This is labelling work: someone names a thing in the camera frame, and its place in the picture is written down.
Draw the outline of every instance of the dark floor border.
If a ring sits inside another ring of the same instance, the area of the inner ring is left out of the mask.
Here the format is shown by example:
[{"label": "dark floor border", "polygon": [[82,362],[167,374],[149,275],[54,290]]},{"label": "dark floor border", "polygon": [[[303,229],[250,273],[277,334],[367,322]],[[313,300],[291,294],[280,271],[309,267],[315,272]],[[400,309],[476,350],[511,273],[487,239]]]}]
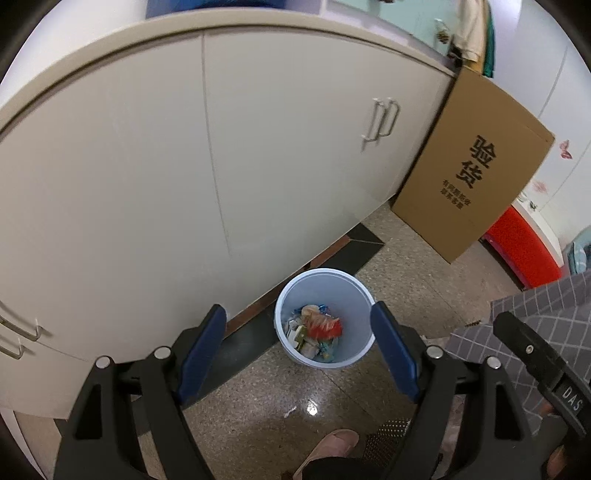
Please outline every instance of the dark floor border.
[{"label": "dark floor border", "polygon": [[[384,246],[384,242],[361,223],[352,228],[347,236],[350,241],[322,263],[320,265],[322,268],[335,268],[355,275]],[[189,408],[223,385],[279,341],[273,325],[274,310],[275,302],[226,337],[213,360],[199,395],[184,405],[183,409]],[[137,433],[141,435],[150,429],[142,398],[135,400],[132,405]],[[66,421],[55,420],[55,422],[60,433],[63,434]]]}]

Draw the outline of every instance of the brown cardboard box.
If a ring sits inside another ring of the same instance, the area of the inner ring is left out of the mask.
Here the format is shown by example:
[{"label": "brown cardboard box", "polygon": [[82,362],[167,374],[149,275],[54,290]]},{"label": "brown cardboard box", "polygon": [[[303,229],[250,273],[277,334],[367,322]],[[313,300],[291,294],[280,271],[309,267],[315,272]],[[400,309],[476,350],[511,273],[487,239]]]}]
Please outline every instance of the brown cardboard box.
[{"label": "brown cardboard box", "polygon": [[509,208],[553,142],[511,96],[464,68],[392,211],[452,262]]}]

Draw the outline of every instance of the bolt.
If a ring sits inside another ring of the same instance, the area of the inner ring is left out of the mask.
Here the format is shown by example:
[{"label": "bolt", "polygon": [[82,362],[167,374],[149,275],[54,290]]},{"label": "bolt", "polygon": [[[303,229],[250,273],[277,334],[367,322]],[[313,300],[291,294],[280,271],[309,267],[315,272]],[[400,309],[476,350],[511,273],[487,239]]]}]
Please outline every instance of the bolt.
[{"label": "bolt", "polygon": [[443,350],[437,345],[431,345],[427,347],[427,355],[434,359],[441,358],[443,356]]},{"label": "bolt", "polygon": [[95,362],[97,368],[107,368],[110,364],[111,359],[108,356],[100,356]]},{"label": "bolt", "polygon": [[486,364],[495,370],[498,370],[501,368],[501,361],[495,356],[490,356],[489,358],[487,358]]},{"label": "bolt", "polygon": [[161,346],[154,351],[154,356],[158,360],[164,360],[170,356],[170,348],[167,346]]}]

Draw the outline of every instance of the trash can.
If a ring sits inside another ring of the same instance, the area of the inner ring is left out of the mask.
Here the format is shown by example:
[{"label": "trash can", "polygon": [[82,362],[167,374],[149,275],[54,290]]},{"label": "trash can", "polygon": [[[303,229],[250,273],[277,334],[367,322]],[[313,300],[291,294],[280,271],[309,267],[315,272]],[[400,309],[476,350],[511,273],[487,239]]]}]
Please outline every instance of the trash can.
[{"label": "trash can", "polygon": [[[369,323],[374,303],[371,293],[355,277],[332,268],[308,270],[292,279],[279,295],[275,331],[287,355],[302,365],[323,369],[348,367],[363,357],[374,342]],[[307,359],[289,344],[283,331],[283,322],[308,304],[324,304],[331,315],[341,320],[343,335],[331,363]]]}]

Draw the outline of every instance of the plaid fabric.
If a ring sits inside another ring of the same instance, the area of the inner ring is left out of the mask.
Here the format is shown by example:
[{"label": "plaid fabric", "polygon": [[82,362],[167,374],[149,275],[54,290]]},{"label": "plaid fabric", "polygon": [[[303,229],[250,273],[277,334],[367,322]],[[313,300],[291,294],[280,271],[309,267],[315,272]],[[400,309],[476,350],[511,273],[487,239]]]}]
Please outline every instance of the plaid fabric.
[{"label": "plaid fabric", "polygon": [[455,330],[445,350],[454,357],[482,363],[498,357],[522,401],[530,428],[540,428],[538,409],[542,395],[525,365],[492,334],[492,321],[501,312],[511,312],[531,326],[566,360],[571,368],[589,381],[591,378],[591,271],[491,302],[488,323]]}]

